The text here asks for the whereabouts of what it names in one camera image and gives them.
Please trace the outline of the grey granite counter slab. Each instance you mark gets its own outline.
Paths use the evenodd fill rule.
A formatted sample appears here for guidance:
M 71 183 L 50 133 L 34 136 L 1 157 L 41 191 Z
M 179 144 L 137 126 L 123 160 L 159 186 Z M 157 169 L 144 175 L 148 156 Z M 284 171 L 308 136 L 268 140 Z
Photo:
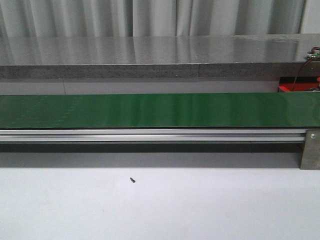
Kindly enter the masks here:
M 2 79 L 317 77 L 318 34 L 3 37 Z

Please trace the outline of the green conveyor belt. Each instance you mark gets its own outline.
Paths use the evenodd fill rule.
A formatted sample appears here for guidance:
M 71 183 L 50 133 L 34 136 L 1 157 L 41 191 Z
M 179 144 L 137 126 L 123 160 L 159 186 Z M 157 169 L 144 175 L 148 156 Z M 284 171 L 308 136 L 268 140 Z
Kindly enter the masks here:
M 3 95 L 3 129 L 317 128 L 317 92 Z

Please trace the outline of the red plastic tray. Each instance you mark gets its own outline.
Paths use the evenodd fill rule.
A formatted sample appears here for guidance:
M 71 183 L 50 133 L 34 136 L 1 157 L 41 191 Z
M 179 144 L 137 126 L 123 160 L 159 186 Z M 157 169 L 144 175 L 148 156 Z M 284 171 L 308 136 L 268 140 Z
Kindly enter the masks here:
M 281 77 L 278 92 L 319 92 L 318 77 L 298 77 L 294 85 L 294 77 Z

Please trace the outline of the small green circuit board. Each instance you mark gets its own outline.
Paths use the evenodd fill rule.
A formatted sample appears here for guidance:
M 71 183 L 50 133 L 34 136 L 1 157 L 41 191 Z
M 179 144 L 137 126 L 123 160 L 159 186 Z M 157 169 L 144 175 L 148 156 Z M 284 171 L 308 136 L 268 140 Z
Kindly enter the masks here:
M 306 60 L 312 59 L 312 60 L 319 61 L 320 60 L 320 49 L 316 48 L 316 49 L 312 49 L 311 51 L 308 51 L 304 58 Z

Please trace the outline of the grey pleated curtain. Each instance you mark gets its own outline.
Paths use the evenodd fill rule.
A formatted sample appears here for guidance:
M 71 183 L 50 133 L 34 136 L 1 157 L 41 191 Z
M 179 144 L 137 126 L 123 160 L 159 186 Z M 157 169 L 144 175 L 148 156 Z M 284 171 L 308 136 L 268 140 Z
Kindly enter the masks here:
M 317 0 L 3 0 L 2 37 L 315 34 Z

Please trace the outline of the aluminium conveyor side rail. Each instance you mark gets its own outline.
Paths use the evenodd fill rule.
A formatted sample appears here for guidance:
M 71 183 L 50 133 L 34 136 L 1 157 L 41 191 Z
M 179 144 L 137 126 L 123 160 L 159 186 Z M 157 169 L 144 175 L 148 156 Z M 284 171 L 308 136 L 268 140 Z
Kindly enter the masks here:
M 301 128 L 220 129 L 17 129 L 1 130 L 9 142 L 302 142 Z

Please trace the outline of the steel conveyor support bracket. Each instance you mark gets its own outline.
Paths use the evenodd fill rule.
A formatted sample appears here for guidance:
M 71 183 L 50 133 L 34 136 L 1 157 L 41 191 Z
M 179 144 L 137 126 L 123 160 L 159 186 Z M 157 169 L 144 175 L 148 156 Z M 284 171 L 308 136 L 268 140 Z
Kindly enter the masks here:
M 320 130 L 309 129 L 305 134 L 301 170 L 320 169 Z

